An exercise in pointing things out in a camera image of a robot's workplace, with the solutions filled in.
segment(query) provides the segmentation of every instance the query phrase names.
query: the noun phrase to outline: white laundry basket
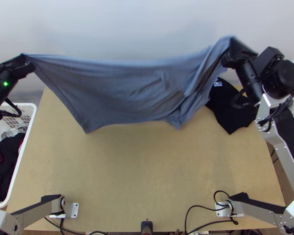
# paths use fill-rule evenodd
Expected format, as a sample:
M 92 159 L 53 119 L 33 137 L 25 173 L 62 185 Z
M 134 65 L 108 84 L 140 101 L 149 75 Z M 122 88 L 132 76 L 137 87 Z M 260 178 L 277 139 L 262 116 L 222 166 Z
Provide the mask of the white laundry basket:
M 22 146 L 19 149 L 18 159 L 16 161 L 15 169 L 14 169 L 12 179 L 10 182 L 10 186 L 9 186 L 9 190 L 7 192 L 7 197 L 6 197 L 6 199 L 4 199 L 3 202 L 0 202 L 0 208 L 5 207 L 10 199 L 12 188 L 13 188 L 14 181 L 15 181 L 15 177 L 18 172 L 18 168 L 20 166 L 20 162 L 22 160 L 24 149 L 25 149 L 25 146 L 27 143 L 28 135 L 31 131 L 31 127 L 33 125 L 34 117 L 35 117 L 35 114 L 37 111 L 37 107 L 33 103 L 15 103 L 15 105 L 17 105 L 18 108 L 22 111 L 22 116 L 17 117 L 17 118 L 3 117 L 3 119 L 0 120 L 0 133 L 2 133 L 4 131 L 9 131 L 13 128 L 18 128 L 19 126 L 23 126 L 23 125 L 24 126 L 28 125 L 28 127 L 23 127 L 23 128 L 25 128 L 25 130 L 27 129 L 27 131 L 26 131 Z M 5 111 L 11 112 L 11 113 L 16 113 L 13 110 L 13 108 L 11 108 L 5 102 L 1 105 L 0 110 L 5 110 Z

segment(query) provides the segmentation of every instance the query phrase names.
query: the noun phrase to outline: black cable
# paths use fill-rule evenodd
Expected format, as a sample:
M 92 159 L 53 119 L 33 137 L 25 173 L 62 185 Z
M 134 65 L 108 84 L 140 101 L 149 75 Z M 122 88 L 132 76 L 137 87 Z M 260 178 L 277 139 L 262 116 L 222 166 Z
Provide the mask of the black cable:
M 59 225 L 57 225 L 57 224 L 53 223 L 52 221 L 50 221 L 49 219 L 47 219 L 46 217 L 44 217 L 44 219 L 45 219 L 46 221 L 48 221 L 50 224 L 52 224 L 53 226 L 55 226 L 55 227 L 57 227 L 57 228 L 59 228 L 59 229 L 61 229 L 61 230 L 63 230 L 63 231 L 66 231 L 66 232 L 68 232 L 68 233 L 72 233 L 72 234 L 75 234 L 75 235 L 85 235 L 85 234 L 83 234 L 83 233 L 77 233 L 77 232 L 74 232 L 74 231 L 68 230 L 68 229 L 66 229 L 66 228 L 62 228 L 62 227 L 60 227 Z M 108 235 L 107 233 L 105 233 L 105 232 L 101 232 L 101 231 L 93 231 L 93 232 L 90 233 L 89 235 L 94 234 L 94 233 L 100 233 L 100 234 L 103 234 L 103 235 Z
M 237 104 L 236 102 L 237 102 L 237 100 L 244 94 L 244 92 L 245 92 L 245 89 L 243 88 L 243 89 L 241 89 L 240 90 L 240 92 L 237 94 L 237 95 L 235 95 L 232 99 L 231 99 L 231 106 L 233 107 L 233 108 L 245 108 L 245 107 L 247 107 L 247 106 L 250 106 L 250 103 L 249 102 L 247 102 L 247 103 L 243 103 L 243 104 Z
M 235 225 L 238 224 L 238 222 L 235 221 L 235 220 L 233 220 L 233 219 L 231 219 L 231 220 L 226 220 L 226 221 L 214 221 L 214 222 L 210 222 L 210 223 L 204 224 L 204 225 L 202 225 L 202 226 L 200 226 L 200 227 L 198 227 L 198 228 L 195 228 L 194 230 L 190 231 L 189 233 L 186 233 L 186 235 L 189 235 L 189 234 L 191 234 L 191 233 L 194 233 L 194 232 L 196 232 L 196 231 L 198 231 L 198 230 L 200 230 L 200 229 L 202 229 L 202 228 L 204 228 L 204 227 L 206 227 L 206 226 L 208 226 L 208 225 L 219 224 L 219 223 L 225 223 L 225 222 L 232 222 L 232 223 L 234 223 Z
M 64 223 L 64 218 L 61 218 L 61 221 L 60 221 L 60 233 L 61 235 L 65 235 L 62 228 L 63 228 L 63 223 Z
M 272 163 L 274 164 L 277 160 L 279 160 L 279 158 L 277 158 L 276 160 L 274 160 Z
M 227 194 L 226 192 L 224 192 L 223 190 L 217 190 L 217 191 L 215 191 L 214 194 L 213 194 L 214 202 L 215 202 L 218 206 L 229 207 L 228 205 L 222 205 L 222 204 L 220 204 L 220 203 L 217 202 L 217 200 L 216 200 L 216 194 L 217 194 L 217 193 L 225 193 L 228 197 L 230 197 L 230 195 Z
M 291 100 L 293 99 L 294 95 L 290 95 L 285 102 L 282 105 L 279 105 L 279 107 L 272 113 L 270 114 L 268 117 L 266 117 L 265 119 L 261 120 L 258 122 L 258 124 L 260 126 L 263 126 L 264 124 L 266 124 L 268 121 L 271 121 L 273 118 L 275 118 L 278 114 L 280 114 L 284 108 L 291 102 Z
M 238 225 L 238 222 L 235 221 L 232 217 L 230 217 L 230 220 L 210 222 L 210 223 L 204 224 L 204 225 L 202 225 L 202 226 L 200 226 L 200 227 L 198 227 L 198 228 L 195 228 L 194 230 L 192 230 L 192 231 L 190 231 L 190 232 L 188 232 L 188 233 L 186 232 L 186 231 L 187 231 L 187 230 L 186 230 L 187 216 L 188 216 L 188 213 L 190 212 L 190 210 L 191 210 L 192 208 L 194 208 L 194 207 L 200 207 L 200 208 L 204 208 L 204 209 L 207 209 L 207 210 L 210 210 L 210 211 L 220 211 L 220 210 L 223 210 L 223 209 L 225 209 L 225 208 L 229 208 L 228 205 L 222 205 L 222 204 L 220 204 L 220 203 L 217 202 L 217 200 L 216 200 L 216 194 L 219 193 L 219 192 L 225 193 L 228 197 L 230 197 L 230 195 L 229 195 L 228 193 L 226 193 L 225 191 L 222 191 L 222 190 L 217 190 L 217 191 L 215 191 L 215 193 L 214 193 L 214 195 L 213 195 L 214 201 L 215 201 L 215 203 L 216 203 L 217 205 L 219 205 L 219 206 L 223 206 L 222 208 L 220 208 L 220 209 L 211 209 L 211 208 L 207 208 L 207 207 L 205 207 L 205 206 L 193 205 L 193 206 L 191 206 L 191 207 L 188 209 L 188 211 L 187 211 L 187 213 L 186 213 L 186 216 L 185 216 L 185 222 L 184 222 L 184 231 L 185 231 L 185 235 L 188 235 L 188 234 L 191 234 L 191 233 L 193 233 L 193 232 L 196 232 L 196 231 L 198 231 L 198 230 L 200 230 L 200 229 L 202 229 L 202 228 L 204 228 L 204 227 L 206 227 L 206 226 L 208 226 L 208 225 L 211 225 L 211 224 L 218 224 L 218 223 L 232 222 L 232 223 L 234 223 L 235 225 Z M 234 208 L 233 208 L 233 205 L 232 205 L 232 204 L 231 204 L 231 206 L 232 206 L 232 211 L 231 211 L 231 216 L 232 216 L 232 215 L 234 215 L 234 213 L 233 213 Z
M 0 110 L 0 113 L 2 114 L 2 116 L 7 116 L 7 117 L 17 117 L 19 118 L 20 116 L 22 116 L 22 111 L 17 107 L 17 105 L 13 104 L 13 102 L 11 100 L 9 100 L 9 98 L 5 99 L 5 102 L 8 103 L 8 105 L 10 105 L 12 108 L 15 109 L 15 111 L 17 112 L 17 114 L 13 114 L 10 112 L 7 112 L 5 110 Z
M 258 231 L 258 233 L 259 233 L 260 235 L 263 235 L 263 234 L 261 233 L 261 231 L 259 231 L 259 229 L 257 229 L 257 231 Z
M 223 207 L 223 208 L 220 208 L 220 209 L 211 209 L 211 208 L 208 208 L 208 207 L 205 207 L 205 206 L 199 206 L 199 205 L 193 205 L 193 206 L 191 206 L 191 207 L 187 210 L 187 212 L 186 212 L 186 216 L 185 216 L 185 221 L 184 221 L 184 232 L 185 232 L 185 235 L 188 234 L 188 233 L 186 233 L 186 221 L 187 221 L 187 216 L 188 216 L 188 214 L 189 214 L 189 211 L 190 211 L 192 208 L 194 208 L 194 207 L 200 207 L 200 208 L 204 208 L 204 209 L 207 209 L 207 210 L 210 210 L 210 211 L 214 211 L 214 212 L 216 212 L 216 211 L 220 211 L 220 210 L 223 210 L 223 209 L 225 209 L 225 208 L 228 208 L 229 206 L 227 205 L 227 206 L 225 206 L 225 207 Z

